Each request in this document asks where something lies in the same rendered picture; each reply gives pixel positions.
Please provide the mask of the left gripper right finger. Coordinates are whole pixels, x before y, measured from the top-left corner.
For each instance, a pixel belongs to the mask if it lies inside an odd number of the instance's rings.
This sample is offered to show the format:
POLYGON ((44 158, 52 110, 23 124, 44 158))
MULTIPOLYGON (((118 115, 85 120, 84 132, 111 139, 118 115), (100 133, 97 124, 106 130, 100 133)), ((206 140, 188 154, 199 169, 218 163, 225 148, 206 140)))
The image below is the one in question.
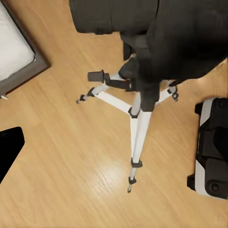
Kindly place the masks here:
POLYGON ((228 164, 228 128, 217 127, 213 138, 213 145, 228 164))

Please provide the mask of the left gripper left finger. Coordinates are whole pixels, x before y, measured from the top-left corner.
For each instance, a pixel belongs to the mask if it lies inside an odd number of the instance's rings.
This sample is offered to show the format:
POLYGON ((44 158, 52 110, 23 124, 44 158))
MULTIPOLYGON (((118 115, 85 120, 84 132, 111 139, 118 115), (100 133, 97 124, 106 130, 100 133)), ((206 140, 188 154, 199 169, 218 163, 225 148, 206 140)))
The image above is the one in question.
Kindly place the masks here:
POLYGON ((0 183, 25 144, 20 126, 0 132, 0 183))

